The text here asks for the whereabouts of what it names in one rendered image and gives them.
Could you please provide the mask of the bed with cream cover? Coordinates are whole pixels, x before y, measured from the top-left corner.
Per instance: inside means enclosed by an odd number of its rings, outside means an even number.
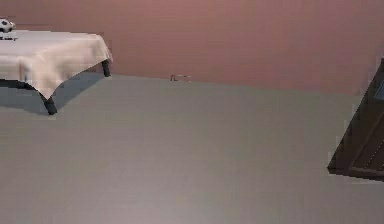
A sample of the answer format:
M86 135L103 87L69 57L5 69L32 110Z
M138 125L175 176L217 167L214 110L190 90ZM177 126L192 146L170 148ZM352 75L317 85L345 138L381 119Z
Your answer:
M16 30L13 37L0 40L0 80L37 91L49 115L57 113L52 96L65 81L98 64L110 76L113 57L101 35Z

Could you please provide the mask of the dark brown wooden cabinet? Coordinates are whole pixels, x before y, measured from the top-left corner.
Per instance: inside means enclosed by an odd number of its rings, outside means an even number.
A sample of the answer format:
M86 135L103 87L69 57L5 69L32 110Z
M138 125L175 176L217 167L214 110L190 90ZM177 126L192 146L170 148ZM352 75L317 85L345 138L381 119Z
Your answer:
M384 57L327 170L330 174L384 182Z

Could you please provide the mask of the black and white ball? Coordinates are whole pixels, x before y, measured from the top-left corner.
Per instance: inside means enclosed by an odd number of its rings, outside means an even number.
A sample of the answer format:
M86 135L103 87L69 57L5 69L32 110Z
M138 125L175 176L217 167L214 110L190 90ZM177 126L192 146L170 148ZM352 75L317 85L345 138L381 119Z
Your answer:
M0 18L0 32L9 33L15 27L15 24L6 18Z

